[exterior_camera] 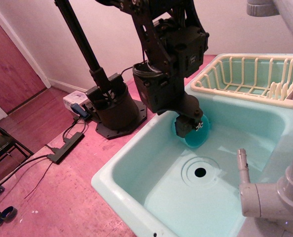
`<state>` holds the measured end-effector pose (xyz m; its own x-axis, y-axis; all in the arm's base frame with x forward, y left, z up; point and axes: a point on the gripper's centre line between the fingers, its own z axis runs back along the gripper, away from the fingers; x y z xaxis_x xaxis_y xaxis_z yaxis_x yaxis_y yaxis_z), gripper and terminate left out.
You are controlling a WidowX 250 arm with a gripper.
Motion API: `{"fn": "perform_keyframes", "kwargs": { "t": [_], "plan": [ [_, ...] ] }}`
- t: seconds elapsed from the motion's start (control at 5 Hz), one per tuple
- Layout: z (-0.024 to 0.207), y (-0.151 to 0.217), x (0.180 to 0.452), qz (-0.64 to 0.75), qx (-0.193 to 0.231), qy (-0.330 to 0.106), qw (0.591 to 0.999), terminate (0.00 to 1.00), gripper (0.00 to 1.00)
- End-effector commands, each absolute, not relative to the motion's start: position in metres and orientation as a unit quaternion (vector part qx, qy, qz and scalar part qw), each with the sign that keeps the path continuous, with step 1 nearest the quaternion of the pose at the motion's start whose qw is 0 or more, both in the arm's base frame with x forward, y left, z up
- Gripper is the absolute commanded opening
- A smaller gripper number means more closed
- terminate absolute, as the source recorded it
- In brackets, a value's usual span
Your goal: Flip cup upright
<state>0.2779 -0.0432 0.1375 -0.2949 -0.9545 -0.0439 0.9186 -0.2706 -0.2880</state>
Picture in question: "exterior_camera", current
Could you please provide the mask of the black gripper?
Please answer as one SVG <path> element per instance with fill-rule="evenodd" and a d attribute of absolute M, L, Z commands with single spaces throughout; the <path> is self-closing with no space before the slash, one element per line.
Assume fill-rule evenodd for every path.
<path fill-rule="evenodd" d="M 142 102 L 153 113 L 174 111 L 181 115 L 174 122 L 177 136 L 185 138 L 201 122 L 199 102 L 185 92 L 183 79 L 151 69 L 147 63 L 135 64 L 133 76 Z"/>

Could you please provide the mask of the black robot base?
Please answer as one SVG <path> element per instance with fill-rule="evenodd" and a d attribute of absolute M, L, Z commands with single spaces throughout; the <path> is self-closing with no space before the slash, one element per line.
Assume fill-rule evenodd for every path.
<path fill-rule="evenodd" d="M 97 123 L 96 132 L 107 139 L 131 134 L 147 118 L 147 107 L 132 99 L 122 74 L 115 73 L 108 77 L 85 36 L 85 33 L 68 0 L 56 0 L 70 32 L 73 35 L 92 76 L 95 86 L 85 92 L 92 104 L 92 109 L 83 106 Z"/>

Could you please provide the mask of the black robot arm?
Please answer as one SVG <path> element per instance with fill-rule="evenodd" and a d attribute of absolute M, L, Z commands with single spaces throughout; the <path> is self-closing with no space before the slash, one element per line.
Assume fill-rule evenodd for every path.
<path fill-rule="evenodd" d="M 145 62 L 133 66 L 141 101 L 156 114 L 174 111 L 176 134 L 185 138 L 203 126 L 198 100 L 184 90 L 184 79 L 203 64 L 209 34 L 191 0 L 104 0 L 131 15 Z"/>

